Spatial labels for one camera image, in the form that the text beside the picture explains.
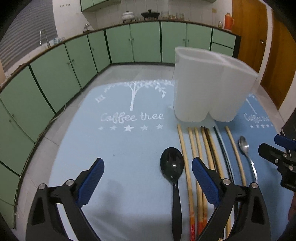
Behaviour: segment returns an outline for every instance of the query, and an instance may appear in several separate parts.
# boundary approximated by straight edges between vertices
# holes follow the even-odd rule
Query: black pot
[[[148,10],[148,12],[143,12],[141,13],[141,15],[143,16],[144,20],[146,18],[150,19],[150,18],[156,18],[158,19],[158,16],[160,15],[159,12],[152,12],[151,9]]]

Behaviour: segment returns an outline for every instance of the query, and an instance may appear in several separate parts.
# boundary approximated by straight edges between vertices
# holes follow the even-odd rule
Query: window blind
[[[0,42],[4,71],[39,46],[39,32],[45,29],[48,40],[57,37],[52,0],[32,0],[13,20]]]

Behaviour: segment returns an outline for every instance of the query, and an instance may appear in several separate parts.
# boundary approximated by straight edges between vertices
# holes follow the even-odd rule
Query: tiled floor
[[[171,80],[173,72],[174,67],[170,66],[124,65],[110,67],[81,92],[58,119],[55,120],[37,148],[23,179],[17,203],[16,229],[13,230],[20,241],[25,240],[28,215],[37,187],[40,183],[48,184],[59,145],[87,93],[96,86],[108,83],[132,80]],[[265,90],[256,83],[252,93],[256,95],[273,122],[277,132],[279,132],[284,125],[284,121]]]

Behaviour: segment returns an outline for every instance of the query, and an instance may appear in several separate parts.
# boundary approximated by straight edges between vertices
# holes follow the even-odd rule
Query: metal screw
[[[73,183],[74,183],[74,180],[72,180],[72,179],[69,179],[68,181],[66,181],[67,186],[72,186]]]
[[[40,184],[38,188],[39,188],[40,190],[44,189],[44,188],[45,188],[45,184],[44,184],[44,183]]]
[[[258,184],[257,183],[252,183],[251,186],[252,186],[252,188],[258,188]]]
[[[223,183],[225,185],[229,185],[231,183],[231,181],[229,179],[225,178],[225,179],[223,179]]]

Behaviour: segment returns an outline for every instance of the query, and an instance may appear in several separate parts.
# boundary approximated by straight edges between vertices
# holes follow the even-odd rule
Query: white ceramic pot
[[[133,20],[135,19],[135,14],[133,12],[126,11],[122,14],[122,21]]]

